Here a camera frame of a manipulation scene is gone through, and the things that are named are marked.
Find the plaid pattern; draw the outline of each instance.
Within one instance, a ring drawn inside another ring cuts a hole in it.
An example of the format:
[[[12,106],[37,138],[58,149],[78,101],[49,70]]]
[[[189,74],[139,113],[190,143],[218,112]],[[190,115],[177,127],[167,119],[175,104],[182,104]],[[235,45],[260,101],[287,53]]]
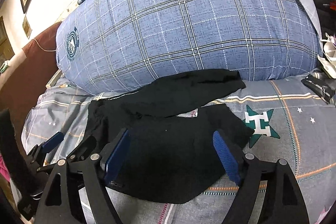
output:
[[[316,66],[310,14],[298,0],[86,0],[58,29],[58,67],[90,94],[197,69],[282,79]],[[70,61],[74,28],[79,46]]]
[[[310,223],[314,223],[321,208],[329,208],[336,197],[336,134],[332,122],[336,108],[334,104],[325,104],[305,87],[301,83],[304,77],[245,81],[245,89],[209,104],[226,103],[242,120],[246,118],[247,106],[259,114],[273,109],[269,126],[280,139],[261,136],[251,149],[247,146],[245,152],[255,154],[260,160],[275,162],[284,158],[288,161],[304,196]],[[26,119],[21,136],[26,152],[29,152],[57,131],[63,132],[64,141],[46,158],[49,163],[65,158],[82,140],[91,100],[118,95],[107,92],[91,97],[83,90],[67,85],[72,84],[61,77],[54,87],[41,95]],[[193,111],[183,116],[196,115]],[[223,221],[237,190],[236,185],[223,176],[203,194],[179,205],[138,200],[110,189],[108,193],[123,223],[206,224]],[[250,223],[257,223],[264,193],[265,183],[262,182]],[[85,191],[81,190],[80,195],[87,223],[93,224]]]

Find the green star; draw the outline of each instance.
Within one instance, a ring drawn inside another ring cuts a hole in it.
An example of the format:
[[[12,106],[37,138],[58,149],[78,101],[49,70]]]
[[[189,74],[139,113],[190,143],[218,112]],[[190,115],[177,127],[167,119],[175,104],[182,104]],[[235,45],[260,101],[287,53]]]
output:
[[[278,133],[269,125],[269,121],[272,117],[274,109],[270,109],[267,112],[259,114],[253,111],[248,105],[246,105],[245,119],[243,122],[249,128],[254,129],[254,134],[249,140],[249,147],[252,148],[253,145],[259,140],[261,135],[266,135],[267,137],[272,137],[280,139]]]

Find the blue gripper pad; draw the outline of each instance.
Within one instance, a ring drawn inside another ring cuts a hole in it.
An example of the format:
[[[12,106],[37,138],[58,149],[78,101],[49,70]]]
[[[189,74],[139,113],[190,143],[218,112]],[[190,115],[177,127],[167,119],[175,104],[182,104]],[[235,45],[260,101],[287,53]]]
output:
[[[228,146],[226,145],[218,131],[215,131],[213,133],[212,142],[229,179],[231,181],[234,181],[236,185],[240,185],[242,179],[239,175],[238,162],[231,154]]]
[[[106,161],[104,181],[106,185],[117,177],[127,155],[131,140],[128,130],[125,131],[111,156]]]
[[[42,145],[42,152],[43,153],[50,153],[56,146],[58,146],[64,140],[64,135],[62,132],[57,132],[51,138],[49,138],[43,145]]]

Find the silver bolt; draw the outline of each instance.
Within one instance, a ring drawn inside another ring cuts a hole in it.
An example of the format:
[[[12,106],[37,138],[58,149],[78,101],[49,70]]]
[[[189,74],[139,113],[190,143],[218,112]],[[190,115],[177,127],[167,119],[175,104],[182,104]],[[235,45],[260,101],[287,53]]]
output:
[[[91,159],[91,160],[97,160],[97,159],[99,159],[99,154],[97,154],[97,153],[92,154],[92,155],[90,156],[90,159]]]
[[[253,160],[254,159],[254,155],[251,153],[247,153],[245,154],[245,158],[247,158],[248,160]]]
[[[280,160],[279,160],[279,163],[280,163],[281,165],[286,165],[286,164],[287,164],[287,161],[284,160],[284,159],[280,159]]]
[[[61,160],[59,160],[59,161],[57,162],[57,164],[58,164],[59,166],[64,165],[64,164],[65,164],[65,159],[61,159]]]

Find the circular emblem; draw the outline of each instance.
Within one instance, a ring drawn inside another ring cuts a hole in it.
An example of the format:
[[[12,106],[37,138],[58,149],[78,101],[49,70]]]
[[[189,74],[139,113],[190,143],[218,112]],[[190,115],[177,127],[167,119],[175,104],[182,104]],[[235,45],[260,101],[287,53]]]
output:
[[[74,30],[69,33],[66,40],[67,56],[70,61],[74,59],[78,46],[79,46],[79,36],[78,36],[78,30],[75,27]]]

